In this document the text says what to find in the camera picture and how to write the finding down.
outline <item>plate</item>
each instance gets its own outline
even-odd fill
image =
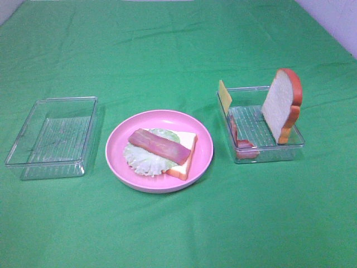
[[[165,128],[197,134],[198,140],[187,180],[167,174],[142,176],[128,166],[123,150],[128,137],[138,128]],[[105,157],[112,172],[127,186],[146,193],[169,193],[188,187],[202,176],[210,165],[212,156],[213,142],[206,127],[196,118],[173,110],[151,110],[129,117],[113,130],[105,146]]]

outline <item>upright bread slice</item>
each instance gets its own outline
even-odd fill
[[[184,131],[172,131],[172,132],[179,136],[180,144],[185,146],[187,149],[191,150],[191,152],[186,162],[183,165],[174,166],[169,170],[166,170],[165,173],[170,176],[177,177],[180,180],[187,180],[191,163],[192,163],[192,156],[197,142],[197,134],[192,132],[184,132]]]
[[[264,119],[276,143],[288,142],[301,103],[302,87],[297,74],[291,69],[278,69],[262,106]]]

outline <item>table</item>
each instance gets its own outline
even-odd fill
[[[97,96],[95,163],[21,181],[1,165],[1,267],[356,267],[357,62],[292,0],[26,1],[0,27],[0,158],[38,99]],[[237,165],[218,81],[301,78],[293,161]],[[126,118],[173,109],[201,121],[214,157],[194,185],[148,194],[109,169]]]

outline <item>toy ham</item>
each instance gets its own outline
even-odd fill
[[[132,145],[141,147],[148,152],[169,159],[179,165],[183,165],[191,154],[191,150],[185,146],[157,136],[142,128],[134,131],[128,140]]]
[[[288,142],[301,103],[302,87],[297,74],[291,69],[278,69],[262,106],[264,119],[276,143]]]

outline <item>clear plastic container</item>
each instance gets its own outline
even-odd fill
[[[83,176],[93,148],[97,97],[38,100],[6,160],[22,180]]]
[[[305,141],[296,125],[291,129],[288,143],[279,145],[276,144],[264,120],[260,110],[269,91],[269,86],[229,88],[227,90],[232,98],[227,115],[224,113],[218,92],[217,98],[235,163],[293,160],[301,153],[300,149],[304,146]]]

